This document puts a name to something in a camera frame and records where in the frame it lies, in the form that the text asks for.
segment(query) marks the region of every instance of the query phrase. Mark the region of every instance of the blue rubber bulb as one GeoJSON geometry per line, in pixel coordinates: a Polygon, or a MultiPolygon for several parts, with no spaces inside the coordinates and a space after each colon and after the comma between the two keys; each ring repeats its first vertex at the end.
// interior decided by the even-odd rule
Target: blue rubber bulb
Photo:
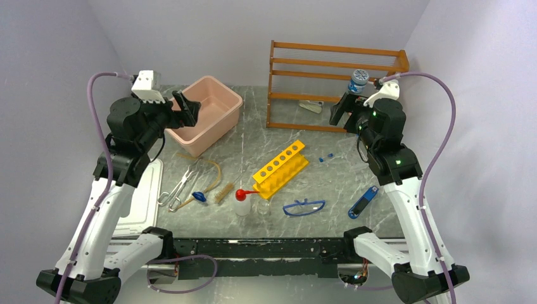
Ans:
{"type": "Polygon", "coordinates": [[[198,201],[201,201],[201,202],[207,201],[207,199],[205,198],[205,195],[203,195],[203,193],[201,192],[194,192],[192,193],[192,196],[194,196],[194,198],[198,201]]]}

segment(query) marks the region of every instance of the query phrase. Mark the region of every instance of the white plastic bottle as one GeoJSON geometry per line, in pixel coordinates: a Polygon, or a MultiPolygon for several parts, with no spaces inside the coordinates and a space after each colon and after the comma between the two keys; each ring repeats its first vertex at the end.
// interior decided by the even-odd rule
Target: white plastic bottle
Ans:
{"type": "Polygon", "coordinates": [[[233,202],[233,209],[235,213],[240,216],[245,216],[250,213],[251,210],[251,200],[248,194],[259,193],[259,191],[244,191],[238,189],[235,192],[235,201],[233,202]]]}

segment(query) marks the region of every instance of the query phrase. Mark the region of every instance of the wooden frame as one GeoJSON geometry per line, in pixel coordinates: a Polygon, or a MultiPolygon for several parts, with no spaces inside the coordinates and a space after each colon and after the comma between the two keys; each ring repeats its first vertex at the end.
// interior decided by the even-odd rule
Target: wooden frame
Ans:
{"type": "Polygon", "coordinates": [[[298,125],[293,123],[276,123],[270,121],[270,102],[272,99],[290,99],[290,100],[315,100],[325,101],[328,103],[337,103],[339,101],[338,96],[318,96],[309,94],[292,94],[286,92],[272,92],[272,76],[291,76],[291,77],[305,77],[316,79],[336,79],[336,80],[350,80],[351,75],[337,75],[328,73],[309,73],[309,72],[295,72],[288,70],[274,70],[273,64],[281,63],[288,65],[308,65],[316,67],[335,67],[335,68],[363,68],[370,71],[382,71],[387,72],[386,75],[390,76],[395,73],[408,72],[408,59],[404,50],[389,51],[385,49],[362,49],[359,47],[344,47],[344,46],[321,46],[317,44],[302,44],[302,43],[290,43],[290,42],[270,42],[270,72],[268,75],[268,96],[267,96],[267,128],[283,128],[283,129],[297,129],[297,130],[314,130],[314,131],[328,131],[328,132],[345,132],[343,128],[339,127],[326,127],[321,125],[298,125]],[[324,51],[335,53],[350,53],[350,54],[367,54],[376,56],[392,56],[395,57],[395,62],[392,66],[385,65],[365,65],[359,63],[344,63],[333,61],[317,61],[317,60],[302,60],[291,58],[274,58],[274,49],[304,49],[310,51],[324,51]]]}

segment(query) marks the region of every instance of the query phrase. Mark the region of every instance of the blue container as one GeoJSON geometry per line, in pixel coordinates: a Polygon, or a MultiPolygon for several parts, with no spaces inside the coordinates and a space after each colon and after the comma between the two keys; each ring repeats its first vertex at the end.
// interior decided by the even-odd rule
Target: blue container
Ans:
{"type": "Polygon", "coordinates": [[[348,89],[354,93],[361,93],[368,81],[369,73],[367,73],[366,70],[359,68],[351,75],[351,81],[349,82],[348,89]]]}

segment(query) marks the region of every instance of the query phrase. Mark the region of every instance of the gray marble surface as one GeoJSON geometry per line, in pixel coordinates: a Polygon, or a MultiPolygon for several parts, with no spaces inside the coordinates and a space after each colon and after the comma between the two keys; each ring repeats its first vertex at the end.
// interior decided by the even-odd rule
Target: gray marble surface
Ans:
{"type": "MultiPolygon", "coordinates": [[[[171,97],[172,90],[183,88],[163,85],[161,91],[171,97]]],[[[231,89],[244,100],[239,123],[201,155],[220,164],[222,182],[206,195],[207,203],[193,201],[175,213],[168,212],[164,206],[159,207],[159,227],[180,238],[307,238],[342,236],[348,229],[366,225],[380,238],[403,237],[393,206],[383,190],[358,219],[347,216],[354,202],[370,186],[377,184],[367,165],[360,160],[353,134],[266,129],[267,88],[236,86],[231,89]],[[251,189],[252,175],[297,139],[306,145],[302,154],[310,164],[270,199],[269,214],[260,215],[256,211],[260,201],[257,195],[252,199],[252,211],[244,217],[237,216],[232,208],[233,193],[220,205],[213,202],[214,196],[237,178],[235,189],[251,189]],[[329,153],[334,154],[332,159],[319,162],[319,157],[329,153]],[[283,205],[304,198],[326,200],[326,206],[304,217],[288,217],[283,213],[283,205]]],[[[328,106],[325,105],[321,114],[316,114],[300,108],[297,101],[274,101],[271,116],[275,122],[327,125],[328,106]]],[[[158,146],[153,147],[150,156],[156,154],[158,146]]],[[[164,163],[161,191],[172,190],[192,163],[176,153],[187,154],[167,135],[159,157],[164,163]]],[[[202,190],[216,178],[217,172],[210,165],[198,168],[201,173],[189,181],[180,196],[182,199],[193,191],[202,190]]]]}

